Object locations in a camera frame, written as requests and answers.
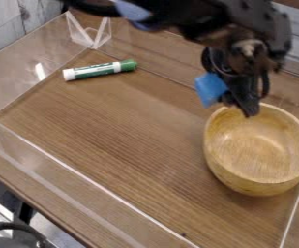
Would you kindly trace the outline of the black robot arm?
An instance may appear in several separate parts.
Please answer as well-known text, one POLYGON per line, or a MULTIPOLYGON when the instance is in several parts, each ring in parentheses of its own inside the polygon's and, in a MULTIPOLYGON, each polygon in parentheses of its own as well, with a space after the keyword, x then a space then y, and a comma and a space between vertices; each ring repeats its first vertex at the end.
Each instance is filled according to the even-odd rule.
POLYGON ((196 79, 202 103, 236 106, 246 117, 260 114, 270 73, 281 71, 293 49, 290 17, 273 0, 60 1, 93 16, 122 18, 142 31, 177 30, 204 46, 206 74, 196 79))

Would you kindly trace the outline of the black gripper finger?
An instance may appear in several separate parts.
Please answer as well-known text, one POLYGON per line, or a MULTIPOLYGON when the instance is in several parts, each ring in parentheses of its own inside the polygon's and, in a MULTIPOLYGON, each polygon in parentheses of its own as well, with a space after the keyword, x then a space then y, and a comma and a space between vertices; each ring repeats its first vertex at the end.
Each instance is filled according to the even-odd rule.
POLYGON ((229 107, 238 107, 246 118, 260 114, 260 102, 258 88, 236 87, 225 94, 225 104, 229 107))

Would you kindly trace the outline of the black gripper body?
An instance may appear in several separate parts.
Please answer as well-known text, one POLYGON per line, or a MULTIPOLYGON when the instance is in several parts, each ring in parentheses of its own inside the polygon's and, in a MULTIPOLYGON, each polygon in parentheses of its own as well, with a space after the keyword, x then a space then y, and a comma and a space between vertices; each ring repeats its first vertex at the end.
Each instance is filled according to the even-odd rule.
POLYGON ((206 39, 201 63, 208 73, 216 73, 229 90, 236 87, 258 88, 260 96, 270 93, 270 71, 284 64, 284 47, 261 40, 206 39))

